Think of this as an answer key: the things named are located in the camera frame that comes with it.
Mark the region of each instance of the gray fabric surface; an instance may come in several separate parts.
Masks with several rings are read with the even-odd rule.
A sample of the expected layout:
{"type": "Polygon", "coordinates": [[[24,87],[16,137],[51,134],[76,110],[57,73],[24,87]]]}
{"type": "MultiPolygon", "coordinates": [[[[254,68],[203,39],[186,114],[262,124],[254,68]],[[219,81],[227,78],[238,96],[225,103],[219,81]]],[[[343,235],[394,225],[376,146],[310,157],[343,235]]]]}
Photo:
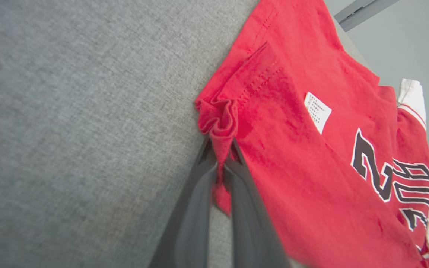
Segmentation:
{"type": "MultiPolygon", "coordinates": [[[[0,0],[0,267],[148,266],[202,143],[193,100],[256,4],[0,0]]],[[[214,211],[210,267],[230,239],[214,211]]]]}

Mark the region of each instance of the white care label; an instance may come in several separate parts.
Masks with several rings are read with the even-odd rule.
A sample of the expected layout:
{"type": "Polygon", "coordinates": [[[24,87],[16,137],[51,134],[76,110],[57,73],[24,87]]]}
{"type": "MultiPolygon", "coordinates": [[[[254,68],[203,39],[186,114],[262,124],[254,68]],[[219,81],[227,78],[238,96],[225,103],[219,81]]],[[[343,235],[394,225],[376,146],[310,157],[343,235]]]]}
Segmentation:
{"type": "Polygon", "coordinates": [[[314,121],[317,130],[322,134],[322,130],[324,129],[324,125],[329,118],[330,112],[332,109],[327,107],[320,99],[317,99],[312,93],[307,92],[304,100],[305,108],[310,114],[310,117],[314,121]]]}

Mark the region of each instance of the white trim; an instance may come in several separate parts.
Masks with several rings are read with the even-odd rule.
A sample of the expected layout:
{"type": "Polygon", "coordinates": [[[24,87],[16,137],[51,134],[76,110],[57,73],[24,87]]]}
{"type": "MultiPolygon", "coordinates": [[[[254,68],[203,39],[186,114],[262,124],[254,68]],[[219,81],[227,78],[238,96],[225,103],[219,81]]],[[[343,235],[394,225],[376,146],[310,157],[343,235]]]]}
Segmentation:
{"type": "Polygon", "coordinates": [[[420,122],[426,129],[425,99],[423,98],[423,87],[419,81],[405,78],[401,80],[398,105],[407,105],[410,109],[405,110],[408,110],[416,118],[420,117],[420,122]]]}
{"type": "Polygon", "coordinates": [[[426,125],[424,124],[422,118],[419,117],[419,115],[414,110],[410,109],[410,107],[405,106],[405,105],[400,105],[400,106],[398,106],[398,108],[406,110],[409,114],[411,114],[413,117],[415,117],[426,131],[426,125]]]}

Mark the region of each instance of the wrinkled fabric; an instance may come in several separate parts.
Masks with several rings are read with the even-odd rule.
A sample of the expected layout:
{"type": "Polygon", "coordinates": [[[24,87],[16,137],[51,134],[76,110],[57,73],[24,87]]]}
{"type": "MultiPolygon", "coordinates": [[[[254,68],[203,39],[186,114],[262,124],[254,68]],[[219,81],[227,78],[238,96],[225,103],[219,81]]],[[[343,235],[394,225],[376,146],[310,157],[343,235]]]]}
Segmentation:
{"type": "MultiPolygon", "coordinates": [[[[236,137],[284,248],[309,267],[429,267],[426,132],[378,82],[323,1],[261,0],[196,99],[220,163],[236,137]],[[308,92],[332,109],[322,133],[308,92]]],[[[229,214],[222,169],[214,196],[229,214]]]]}

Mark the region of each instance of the gray wall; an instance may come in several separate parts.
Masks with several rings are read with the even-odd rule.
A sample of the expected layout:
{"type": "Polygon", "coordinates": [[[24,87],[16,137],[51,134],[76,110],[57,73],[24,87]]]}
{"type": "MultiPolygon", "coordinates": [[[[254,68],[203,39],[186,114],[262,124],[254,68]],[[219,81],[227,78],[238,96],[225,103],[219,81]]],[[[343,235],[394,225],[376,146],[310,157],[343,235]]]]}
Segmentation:
{"type": "Polygon", "coordinates": [[[335,16],[335,14],[339,13],[354,1],[355,0],[324,0],[325,5],[332,16],[335,16]]]}
{"type": "Polygon", "coordinates": [[[429,0],[400,0],[347,32],[381,84],[401,78],[423,85],[429,143],[429,0]]]}

